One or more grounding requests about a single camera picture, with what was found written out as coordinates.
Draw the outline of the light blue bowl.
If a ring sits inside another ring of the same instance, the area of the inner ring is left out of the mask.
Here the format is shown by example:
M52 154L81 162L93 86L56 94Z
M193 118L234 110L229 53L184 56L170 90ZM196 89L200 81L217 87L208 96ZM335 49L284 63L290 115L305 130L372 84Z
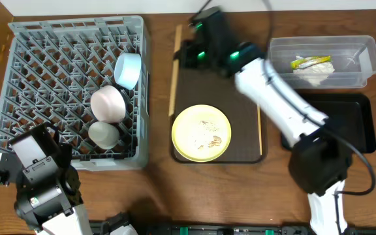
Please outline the light blue bowl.
M139 54L122 53L114 68L116 84L132 90L138 82L142 70L142 58Z

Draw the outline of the yellow plate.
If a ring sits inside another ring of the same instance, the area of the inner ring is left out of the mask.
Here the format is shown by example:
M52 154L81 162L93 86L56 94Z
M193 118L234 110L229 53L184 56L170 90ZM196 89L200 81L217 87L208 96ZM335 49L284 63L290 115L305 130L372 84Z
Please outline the yellow plate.
M171 140L185 159L210 162L227 150L232 136L230 121L218 108L198 104L184 109L172 124Z

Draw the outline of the pink bowl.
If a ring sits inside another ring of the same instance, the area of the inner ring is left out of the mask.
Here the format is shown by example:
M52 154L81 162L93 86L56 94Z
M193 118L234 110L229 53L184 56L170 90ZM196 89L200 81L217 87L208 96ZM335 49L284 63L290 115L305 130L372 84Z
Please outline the pink bowl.
M114 86L104 86L92 94L91 110L98 121L119 123L126 114L126 104Z

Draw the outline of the green yellow snack wrapper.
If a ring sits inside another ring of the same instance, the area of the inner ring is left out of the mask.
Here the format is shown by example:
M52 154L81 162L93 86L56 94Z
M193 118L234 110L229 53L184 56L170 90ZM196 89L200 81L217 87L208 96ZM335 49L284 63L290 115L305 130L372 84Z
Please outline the green yellow snack wrapper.
M290 62L290 66L293 70L296 69L306 69L313 65L317 65L319 63L331 62L332 58L330 56L313 56L313 57L306 57L301 59L296 59L295 61Z

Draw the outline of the white cup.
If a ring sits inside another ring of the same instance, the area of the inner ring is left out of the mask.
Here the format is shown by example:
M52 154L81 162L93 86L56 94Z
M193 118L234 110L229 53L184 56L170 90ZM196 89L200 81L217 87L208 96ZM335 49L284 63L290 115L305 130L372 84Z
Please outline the white cup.
M88 135L102 149L112 149L119 142L119 131L113 125L101 121L89 127Z

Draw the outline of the white napkin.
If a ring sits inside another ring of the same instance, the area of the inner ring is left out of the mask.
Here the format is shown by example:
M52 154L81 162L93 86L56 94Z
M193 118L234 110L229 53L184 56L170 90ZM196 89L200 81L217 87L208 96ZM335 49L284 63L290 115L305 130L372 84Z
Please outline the white napkin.
M321 85L335 71L331 62L319 63L306 69L296 69L293 73L300 79L309 82L313 87Z

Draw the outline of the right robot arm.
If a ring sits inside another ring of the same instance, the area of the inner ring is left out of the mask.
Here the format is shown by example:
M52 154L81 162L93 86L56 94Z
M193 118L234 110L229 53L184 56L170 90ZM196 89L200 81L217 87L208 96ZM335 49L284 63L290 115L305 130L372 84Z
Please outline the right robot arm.
M253 43L240 42L219 7L190 18L197 56L191 61L234 76L236 89L260 106L289 142L289 172L309 199L315 234L344 234L343 201L353 146L331 130L328 116L306 102Z

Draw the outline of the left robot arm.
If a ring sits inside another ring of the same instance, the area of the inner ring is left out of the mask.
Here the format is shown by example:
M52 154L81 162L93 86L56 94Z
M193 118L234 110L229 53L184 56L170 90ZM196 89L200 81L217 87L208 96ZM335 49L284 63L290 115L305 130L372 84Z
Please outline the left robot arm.
M43 123L9 140L0 153L0 185L16 186L14 211L36 234L91 234L72 146Z

